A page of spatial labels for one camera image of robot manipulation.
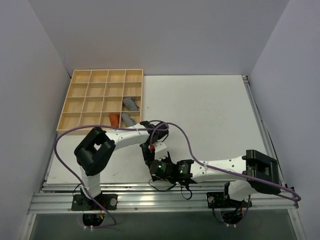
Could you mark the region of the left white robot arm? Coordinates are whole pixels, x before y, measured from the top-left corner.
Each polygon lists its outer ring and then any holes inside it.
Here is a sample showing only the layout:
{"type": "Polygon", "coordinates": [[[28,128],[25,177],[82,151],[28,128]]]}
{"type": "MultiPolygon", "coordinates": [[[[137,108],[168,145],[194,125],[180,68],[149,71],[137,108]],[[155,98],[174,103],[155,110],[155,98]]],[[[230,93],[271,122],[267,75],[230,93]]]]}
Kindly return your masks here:
{"type": "Polygon", "coordinates": [[[90,210],[100,206],[102,194],[100,173],[106,168],[114,151],[139,144],[144,163],[150,167],[155,150],[150,145],[169,135],[167,125],[141,121],[127,128],[103,130],[94,127],[75,148],[74,155],[81,170],[83,204],[90,210]]]}

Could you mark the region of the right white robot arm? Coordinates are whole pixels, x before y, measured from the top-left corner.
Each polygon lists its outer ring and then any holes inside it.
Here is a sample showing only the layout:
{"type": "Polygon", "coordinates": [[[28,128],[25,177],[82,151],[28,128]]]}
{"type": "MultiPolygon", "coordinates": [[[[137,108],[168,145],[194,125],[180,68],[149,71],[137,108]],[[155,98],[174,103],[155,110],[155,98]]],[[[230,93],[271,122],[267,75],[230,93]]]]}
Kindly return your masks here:
{"type": "Polygon", "coordinates": [[[185,187],[204,182],[225,182],[222,200],[230,207],[255,193],[281,193],[278,162],[253,149],[236,158],[200,163],[192,159],[173,163],[168,156],[162,160],[155,159],[148,166],[155,181],[167,180],[185,187]]]}

